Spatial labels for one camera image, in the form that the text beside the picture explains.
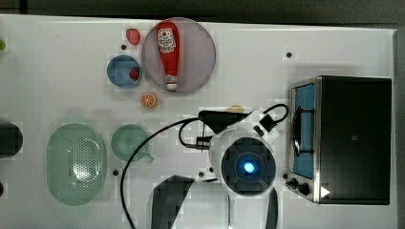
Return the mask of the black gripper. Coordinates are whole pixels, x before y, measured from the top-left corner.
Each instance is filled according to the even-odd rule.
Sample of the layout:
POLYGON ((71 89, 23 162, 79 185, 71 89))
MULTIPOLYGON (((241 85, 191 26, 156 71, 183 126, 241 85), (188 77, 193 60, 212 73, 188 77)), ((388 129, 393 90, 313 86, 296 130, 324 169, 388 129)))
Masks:
POLYGON ((215 134, 225 130, 228 126, 235 124, 247 117, 247 114, 218 112, 218 111, 200 111, 198 119, 207 125, 215 134))

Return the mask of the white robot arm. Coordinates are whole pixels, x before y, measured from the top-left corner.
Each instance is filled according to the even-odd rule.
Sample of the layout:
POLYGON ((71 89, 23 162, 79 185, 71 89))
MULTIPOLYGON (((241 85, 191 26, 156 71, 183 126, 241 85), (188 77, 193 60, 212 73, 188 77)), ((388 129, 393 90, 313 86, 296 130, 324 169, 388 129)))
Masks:
POLYGON ((147 229, 274 229, 277 166, 267 142, 276 121, 248 114, 201 111, 214 135, 206 145, 214 181, 171 176, 148 202, 147 229))

